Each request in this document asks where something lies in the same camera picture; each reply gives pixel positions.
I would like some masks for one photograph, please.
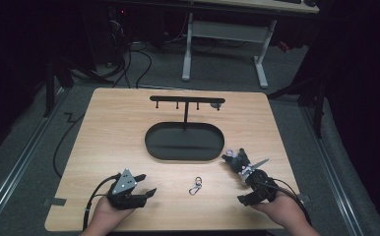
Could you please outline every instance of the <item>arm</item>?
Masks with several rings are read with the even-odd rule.
[[[119,210],[110,205],[107,197],[98,200],[92,221],[81,236],[104,236],[114,230],[134,209]]]
[[[277,192],[276,198],[268,204],[251,206],[264,212],[276,224],[281,225],[292,236],[317,236],[319,233],[307,222],[297,203],[285,193]]]

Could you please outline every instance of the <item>keychain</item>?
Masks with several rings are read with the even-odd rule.
[[[202,188],[202,178],[200,178],[199,176],[196,177],[196,179],[194,180],[194,185],[191,189],[189,189],[189,194],[190,195],[196,195],[196,193]]]

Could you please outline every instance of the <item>black oval base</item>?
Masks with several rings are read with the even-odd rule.
[[[223,133],[206,123],[161,122],[145,135],[150,155],[161,160],[212,160],[223,149]]]

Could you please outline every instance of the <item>wooden tabletop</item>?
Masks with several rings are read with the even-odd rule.
[[[133,194],[157,188],[143,208],[138,208],[118,231],[232,230],[280,228],[267,215],[241,204],[236,196],[251,193],[240,177],[217,157],[211,161],[161,161],[149,155],[147,131],[158,122],[183,121],[184,104],[156,103],[151,95],[220,97],[220,111],[208,103],[190,104],[188,122],[217,126],[224,148],[244,148],[252,163],[270,160],[261,169],[284,180],[298,192],[285,147],[269,101],[260,92],[98,88],[95,90],[74,144],[55,198],[65,206],[52,206],[45,222],[49,231],[80,231],[89,197],[105,178],[129,168],[146,174]],[[202,189],[188,191],[200,176]],[[100,193],[108,191],[109,182]],[[95,198],[91,216],[95,207]]]
[[[319,8],[309,7],[302,1],[300,4],[287,3],[276,0],[194,0],[194,2],[211,3],[211,4],[225,4],[238,7],[249,8],[262,8],[277,11],[288,11],[295,13],[313,13],[319,12]]]

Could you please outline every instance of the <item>white metal stand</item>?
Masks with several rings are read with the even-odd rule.
[[[267,79],[264,74],[263,59],[266,54],[270,39],[273,36],[276,20],[271,21],[268,28],[249,27],[242,25],[232,25],[214,22],[193,21],[193,14],[189,14],[187,31],[187,48],[184,55],[182,80],[190,80],[191,68],[191,40],[193,36],[211,37],[218,39],[258,42],[262,44],[260,53],[254,57],[255,68],[258,80],[263,89],[268,87]]]

